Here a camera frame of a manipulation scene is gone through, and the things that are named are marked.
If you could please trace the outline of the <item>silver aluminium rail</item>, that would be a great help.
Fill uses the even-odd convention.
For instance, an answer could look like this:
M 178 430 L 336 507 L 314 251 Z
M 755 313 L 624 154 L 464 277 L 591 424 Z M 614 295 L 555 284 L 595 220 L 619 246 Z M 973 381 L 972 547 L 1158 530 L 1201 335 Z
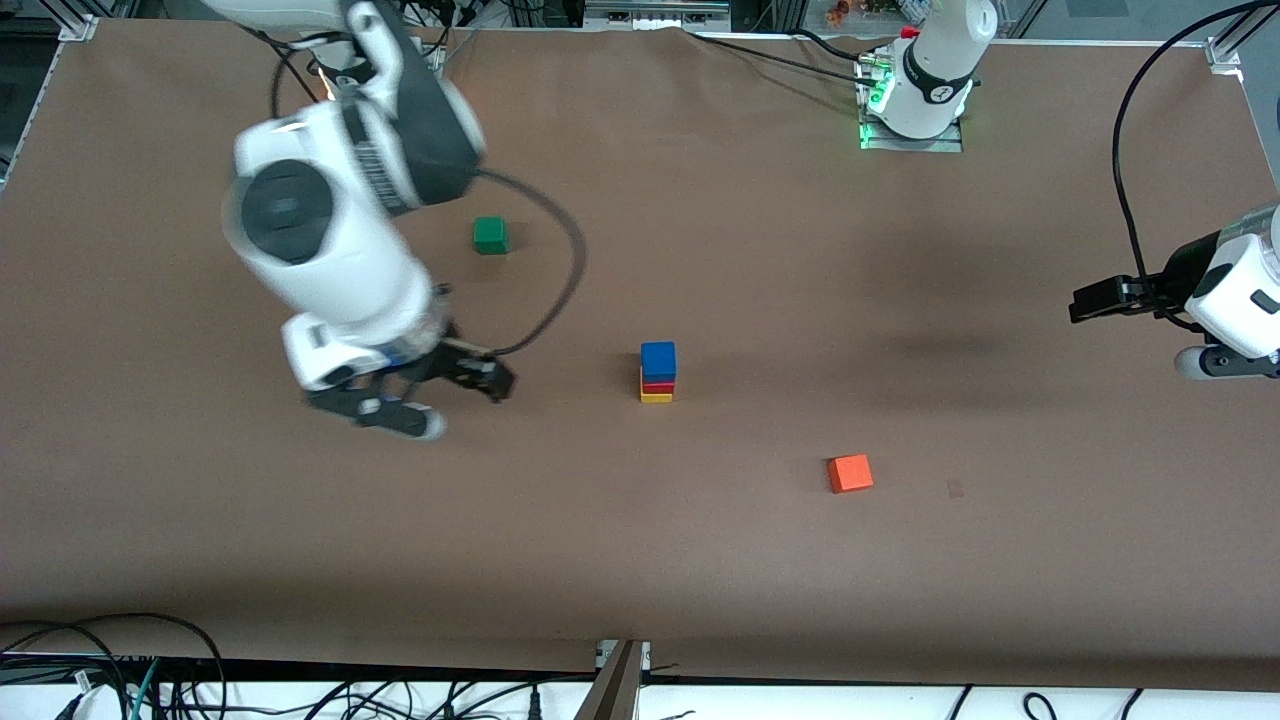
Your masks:
M 730 0 L 582 0 L 584 29 L 731 32 Z

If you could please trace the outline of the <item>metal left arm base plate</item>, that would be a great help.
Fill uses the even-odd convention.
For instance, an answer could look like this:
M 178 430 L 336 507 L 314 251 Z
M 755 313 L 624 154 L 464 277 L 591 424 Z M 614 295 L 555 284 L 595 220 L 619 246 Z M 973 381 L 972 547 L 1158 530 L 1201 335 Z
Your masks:
M 942 102 L 933 102 L 910 79 L 899 77 L 899 64 L 886 53 L 858 56 L 855 77 L 870 83 L 858 88 L 858 136 L 863 150 L 905 152 L 961 152 L 959 117 L 970 85 L 955 94 L 940 87 Z

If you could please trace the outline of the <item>brown paper table cover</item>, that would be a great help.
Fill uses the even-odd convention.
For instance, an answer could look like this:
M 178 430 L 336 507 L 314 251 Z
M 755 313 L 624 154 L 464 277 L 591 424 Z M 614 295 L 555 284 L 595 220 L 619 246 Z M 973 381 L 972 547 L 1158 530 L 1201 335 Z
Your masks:
M 1184 380 L 1132 269 L 1142 46 L 998 45 L 960 154 L 677 29 L 488 32 L 489 163 L 581 223 L 580 291 L 406 439 L 306 406 L 220 228 L 274 56 L 209 20 L 59 58 L 0 195 L 0 621 L 168 612 L 233 659 L 1280 691 L 1280 382 Z M 640 346 L 673 341 L 675 401 Z M 829 489 L 865 454 L 874 486 Z

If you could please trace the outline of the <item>metal bracket post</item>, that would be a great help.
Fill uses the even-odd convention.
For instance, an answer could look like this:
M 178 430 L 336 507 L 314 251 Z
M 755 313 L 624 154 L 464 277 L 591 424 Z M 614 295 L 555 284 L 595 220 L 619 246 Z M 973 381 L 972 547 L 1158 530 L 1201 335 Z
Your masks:
M 596 675 L 573 720 L 637 720 L 637 696 L 650 667 L 648 641 L 599 641 Z

